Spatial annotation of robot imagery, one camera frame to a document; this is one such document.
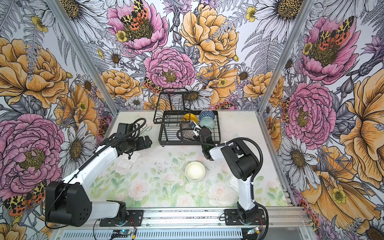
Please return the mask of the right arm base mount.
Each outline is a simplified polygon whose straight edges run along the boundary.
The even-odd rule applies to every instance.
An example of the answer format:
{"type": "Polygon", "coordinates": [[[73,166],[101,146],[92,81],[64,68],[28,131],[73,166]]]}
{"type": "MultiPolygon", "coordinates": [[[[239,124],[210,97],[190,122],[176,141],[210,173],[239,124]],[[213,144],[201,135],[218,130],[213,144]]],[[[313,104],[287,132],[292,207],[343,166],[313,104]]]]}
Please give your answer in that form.
{"type": "Polygon", "coordinates": [[[267,224],[266,216],[265,211],[258,205],[250,210],[244,210],[238,204],[237,209],[224,210],[225,223],[227,226],[265,226],[267,224]]]}

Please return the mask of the blue triangle patterned bowl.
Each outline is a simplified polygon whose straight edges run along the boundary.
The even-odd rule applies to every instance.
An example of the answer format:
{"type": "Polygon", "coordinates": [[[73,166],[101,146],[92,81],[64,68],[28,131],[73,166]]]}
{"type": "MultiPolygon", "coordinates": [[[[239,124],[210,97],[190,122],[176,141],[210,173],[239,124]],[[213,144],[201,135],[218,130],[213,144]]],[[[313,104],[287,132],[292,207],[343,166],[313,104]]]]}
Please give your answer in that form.
{"type": "Polygon", "coordinates": [[[204,118],[210,118],[210,119],[214,120],[215,117],[216,117],[215,113],[211,110],[202,110],[199,114],[200,120],[202,120],[204,118]]]}

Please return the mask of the pink striped bowl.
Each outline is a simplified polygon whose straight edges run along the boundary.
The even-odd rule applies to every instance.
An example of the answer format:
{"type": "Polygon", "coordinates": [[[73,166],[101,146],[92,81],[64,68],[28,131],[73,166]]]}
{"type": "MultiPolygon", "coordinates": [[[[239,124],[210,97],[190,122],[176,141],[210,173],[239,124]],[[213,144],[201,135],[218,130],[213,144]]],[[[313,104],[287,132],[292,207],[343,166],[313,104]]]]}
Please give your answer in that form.
{"type": "Polygon", "coordinates": [[[195,122],[182,122],[181,123],[181,129],[185,129],[185,130],[193,130],[194,128],[196,127],[196,123],[195,122]]]}

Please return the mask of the yellow bowl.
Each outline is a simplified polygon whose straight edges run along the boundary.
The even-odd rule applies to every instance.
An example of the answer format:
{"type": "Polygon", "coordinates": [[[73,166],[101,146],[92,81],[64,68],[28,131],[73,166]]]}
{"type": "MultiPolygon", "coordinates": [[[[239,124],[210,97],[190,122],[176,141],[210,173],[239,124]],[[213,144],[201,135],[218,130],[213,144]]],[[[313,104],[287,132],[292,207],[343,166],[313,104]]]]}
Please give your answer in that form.
{"type": "Polygon", "coordinates": [[[198,122],[197,117],[192,113],[187,113],[182,117],[182,122],[198,122]]]}

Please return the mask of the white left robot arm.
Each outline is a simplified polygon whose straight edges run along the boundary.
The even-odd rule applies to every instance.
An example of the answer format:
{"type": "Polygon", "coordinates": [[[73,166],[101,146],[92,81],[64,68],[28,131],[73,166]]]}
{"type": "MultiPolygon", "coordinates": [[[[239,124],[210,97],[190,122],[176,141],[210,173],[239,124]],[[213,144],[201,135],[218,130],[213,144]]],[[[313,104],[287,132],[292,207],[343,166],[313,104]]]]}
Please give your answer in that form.
{"type": "Polygon", "coordinates": [[[117,132],[105,138],[97,150],[75,171],[46,188],[45,224],[58,228],[81,227],[88,221],[107,219],[116,225],[128,220],[126,204],[122,201],[92,202],[87,194],[96,178],[118,157],[129,158],[137,151],[149,149],[149,136],[141,136],[146,119],[131,124],[120,123],[117,132]]]}

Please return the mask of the cream white bowl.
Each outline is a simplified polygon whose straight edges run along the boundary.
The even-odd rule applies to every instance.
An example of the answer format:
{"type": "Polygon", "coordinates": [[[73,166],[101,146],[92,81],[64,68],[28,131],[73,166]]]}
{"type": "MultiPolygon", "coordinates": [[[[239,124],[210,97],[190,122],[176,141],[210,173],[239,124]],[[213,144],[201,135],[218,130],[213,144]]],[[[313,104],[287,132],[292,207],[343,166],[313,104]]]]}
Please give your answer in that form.
{"type": "Polygon", "coordinates": [[[206,174],[205,166],[200,162],[190,162],[185,168],[185,175],[192,182],[201,181],[206,174]]]}

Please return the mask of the dotted pattern bowl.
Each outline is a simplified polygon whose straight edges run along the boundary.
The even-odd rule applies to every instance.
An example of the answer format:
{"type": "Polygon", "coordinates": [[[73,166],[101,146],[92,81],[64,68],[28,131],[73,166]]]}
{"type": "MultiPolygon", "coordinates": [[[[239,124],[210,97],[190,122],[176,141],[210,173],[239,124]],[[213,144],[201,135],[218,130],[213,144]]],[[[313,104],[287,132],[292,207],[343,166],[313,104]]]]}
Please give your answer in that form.
{"type": "Polygon", "coordinates": [[[192,129],[183,129],[181,133],[182,137],[187,140],[196,140],[196,135],[192,129]]]}

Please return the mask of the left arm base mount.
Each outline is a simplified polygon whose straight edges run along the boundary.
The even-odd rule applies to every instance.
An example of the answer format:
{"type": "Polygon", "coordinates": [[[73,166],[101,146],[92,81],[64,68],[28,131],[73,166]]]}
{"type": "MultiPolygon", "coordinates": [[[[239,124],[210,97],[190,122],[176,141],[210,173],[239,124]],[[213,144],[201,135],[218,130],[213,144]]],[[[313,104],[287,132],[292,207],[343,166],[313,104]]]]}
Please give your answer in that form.
{"type": "Polygon", "coordinates": [[[100,227],[140,227],[142,225],[143,210],[132,210],[126,208],[126,203],[111,201],[119,204],[116,217],[101,219],[100,227]]]}

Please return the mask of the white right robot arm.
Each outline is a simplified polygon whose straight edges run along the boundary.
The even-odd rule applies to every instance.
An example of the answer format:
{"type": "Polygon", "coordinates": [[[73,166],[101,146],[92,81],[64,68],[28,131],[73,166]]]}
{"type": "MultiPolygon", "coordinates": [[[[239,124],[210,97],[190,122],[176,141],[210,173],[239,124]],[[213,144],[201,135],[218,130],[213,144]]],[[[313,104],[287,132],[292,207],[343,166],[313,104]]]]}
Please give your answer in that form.
{"type": "Polygon", "coordinates": [[[249,138],[235,138],[223,144],[215,144],[210,129],[194,129],[194,139],[202,146],[202,152],[210,161],[224,160],[233,176],[238,179],[238,215],[243,224],[249,224],[259,206],[254,197],[254,179],[263,166],[263,153],[259,145],[249,138]]]}

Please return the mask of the light green bowl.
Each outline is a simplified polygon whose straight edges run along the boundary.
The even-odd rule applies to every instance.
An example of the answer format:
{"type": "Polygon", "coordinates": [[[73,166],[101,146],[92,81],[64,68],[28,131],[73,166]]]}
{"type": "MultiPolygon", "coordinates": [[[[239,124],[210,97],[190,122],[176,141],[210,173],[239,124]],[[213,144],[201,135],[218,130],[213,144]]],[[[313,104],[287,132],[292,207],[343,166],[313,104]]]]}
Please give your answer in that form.
{"type": "Polygon", "coordinates": [[[202,118],[200,119],[200,122],[199,122],[199,125],[201,127],[206,127],[210,130],[213,130],[215,128],[215,120],[210,118],[210,117],[205,117],[205,118],[202,118]]]}

